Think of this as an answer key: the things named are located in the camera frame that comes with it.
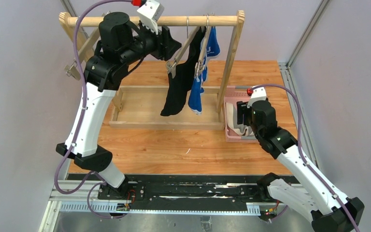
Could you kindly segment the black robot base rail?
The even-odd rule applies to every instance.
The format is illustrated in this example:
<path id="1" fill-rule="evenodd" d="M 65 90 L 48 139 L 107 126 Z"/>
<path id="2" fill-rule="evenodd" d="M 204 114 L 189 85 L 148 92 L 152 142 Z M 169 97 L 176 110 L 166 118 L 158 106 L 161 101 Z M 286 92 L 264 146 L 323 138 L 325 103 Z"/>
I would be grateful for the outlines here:
<path id="1" fill-rule="evenodd" d="M 122 193 L 100 184 L 90 197 L 115 203 L 112 214 L 263 215 L 262 206 L 281 206 L 257 185 L 260 175 L 129 174 Z"/>

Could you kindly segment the wooden hanger holding blue underwear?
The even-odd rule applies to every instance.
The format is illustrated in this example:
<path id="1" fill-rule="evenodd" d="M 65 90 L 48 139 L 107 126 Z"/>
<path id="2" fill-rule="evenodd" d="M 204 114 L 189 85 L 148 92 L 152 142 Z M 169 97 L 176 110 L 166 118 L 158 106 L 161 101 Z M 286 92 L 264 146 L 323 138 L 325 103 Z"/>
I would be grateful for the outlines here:
<path id="1" fill-rule="evenodd" d="M 195 66 L 195 78 L 200 76 L 202 74 L 203 70 L 205 69 L 204 61 L 207 58 L 207 56 L 206 56 L 207 45 L 208 45 L 208 40 L 209 40 L 209 37 L 210 37 L 210 34 L 211 34 L 211 29 L 212 29 L 212 26 L 210 25 L 210 16 L 212 16 L 212 15 L 211 14 L 206 15 L 206 31 L 205 31 L 204 38 L 202 40 L 202 44 L 200 46 L 199 59 L 198 59 L 198 62 Z"/>

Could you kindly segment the grey underwear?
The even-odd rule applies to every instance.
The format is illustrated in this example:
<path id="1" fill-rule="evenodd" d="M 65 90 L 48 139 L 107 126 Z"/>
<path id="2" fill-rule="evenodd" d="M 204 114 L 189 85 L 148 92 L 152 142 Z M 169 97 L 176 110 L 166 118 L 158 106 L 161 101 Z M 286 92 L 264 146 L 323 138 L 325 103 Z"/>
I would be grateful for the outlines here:
<path id="1" fill-rule="evenodd" d="M 252 129 L 249 126 L 237 124 L 237 109 L 230 102 L 225 103 L 225 132 L 227 139 L 234 140 L 256 140 Z"/>

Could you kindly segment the blue underwear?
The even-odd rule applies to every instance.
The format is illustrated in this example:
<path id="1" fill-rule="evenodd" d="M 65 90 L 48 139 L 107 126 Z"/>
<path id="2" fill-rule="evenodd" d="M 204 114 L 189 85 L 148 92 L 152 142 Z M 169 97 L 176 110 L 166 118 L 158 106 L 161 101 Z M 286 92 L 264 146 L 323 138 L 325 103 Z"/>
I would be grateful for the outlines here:
<path id="1" fill-rule="evenodd" d="M 205 52 L 205 54 L 202 59 L 201 68 L 198 70 L 196 76 L 194 77 L 190 95 L 188 98 L 189 108 L 197 115 L 202 114 L 202 95 L 204 93 L 203 84 L 208 80 L 208 62 L 212 58 L 218 57 L 221 52 L 217 40 L 216 27 L 211 27 L 210 34 L 206 41 L 206 45 L 204 44 L 204 41 L 200 43 L 200 48 L 203 52 Z"/>

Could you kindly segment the black underwear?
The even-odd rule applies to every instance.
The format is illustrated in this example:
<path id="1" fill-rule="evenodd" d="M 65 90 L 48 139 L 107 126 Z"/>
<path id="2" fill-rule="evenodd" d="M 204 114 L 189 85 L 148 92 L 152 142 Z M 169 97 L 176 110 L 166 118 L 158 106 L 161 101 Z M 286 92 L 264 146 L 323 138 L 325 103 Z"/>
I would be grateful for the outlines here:
<path id="1" fill-rule="evenodd" d="M 200 44 L 205 37 L 206 27 L 199 27 L 188 47 L 188 57 L 184 63 L 176 65 L 175 77 L 169 74 L 169 89 L 161 116 L 180 113 L 185 106 L 187 93 L 191 90 L 195 66 L 200 56 Z"/>

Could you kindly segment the wooden hanger holding black underwear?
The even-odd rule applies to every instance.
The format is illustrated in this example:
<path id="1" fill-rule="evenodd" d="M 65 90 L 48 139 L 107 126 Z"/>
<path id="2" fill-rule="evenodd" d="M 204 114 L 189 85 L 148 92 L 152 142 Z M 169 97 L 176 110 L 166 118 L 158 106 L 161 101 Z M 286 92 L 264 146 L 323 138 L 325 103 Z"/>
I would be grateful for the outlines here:
<path id="1" fill-rule="evenodd" d="M 181 58 L 183 57 L 184 53 L 189 48 L 192 40 L 194 39 L 196 33 L 199 31 L 200 26 L 194 28 L 191 33 L 187 32 L 187 38 L 185 42 L 182 44 L 181 48 L 178 50 L 172 61 L 166 62 L 166 69 L 167 74 L 173 79 L 176 76 L 176 66 L 180 63 Z"/>

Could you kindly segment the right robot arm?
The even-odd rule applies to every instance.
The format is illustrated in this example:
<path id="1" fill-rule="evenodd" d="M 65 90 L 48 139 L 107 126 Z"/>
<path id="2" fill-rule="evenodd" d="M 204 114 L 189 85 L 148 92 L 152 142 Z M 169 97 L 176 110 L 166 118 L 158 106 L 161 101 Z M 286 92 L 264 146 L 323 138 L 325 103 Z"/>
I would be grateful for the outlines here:
<path id="1" fill-rule="evenodd" d="M 315 232 L 358 231 L 364 204 L 331 183 L 304 154 L 297 139 L 277 124 L 268 100 L 237 102 L 237 123 L 250 126 L 261 148 L 283 164 L 306 192 L 269 173 L 258 180 L 264 199 L 282 201 L 307 219 Z"/>

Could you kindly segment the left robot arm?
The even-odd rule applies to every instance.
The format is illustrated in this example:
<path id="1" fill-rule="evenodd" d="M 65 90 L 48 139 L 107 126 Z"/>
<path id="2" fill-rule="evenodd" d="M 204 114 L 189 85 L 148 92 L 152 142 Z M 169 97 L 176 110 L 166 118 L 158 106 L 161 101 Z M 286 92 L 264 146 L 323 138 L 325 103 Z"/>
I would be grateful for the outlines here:
<path id="1" fill-rule="evenodd" d="M 169 27 L 152 29 L 144 23 L 134 24 L 123 12 L 106 15 L 98 28 L 100 40 L 83 71 L 81 108 L 67 140 L 56 146 L 56 152 L 73 159 L 82 169 L 97 172 L 117 189 L 126 183 L 126 177 L 113 164 L 112 153 L 98 145 L 107 108 L 122 80 L 131 73 L 132 63 L 139 63 L 147 55 L 167 61 L 181 43 L 171 36 Z"/>

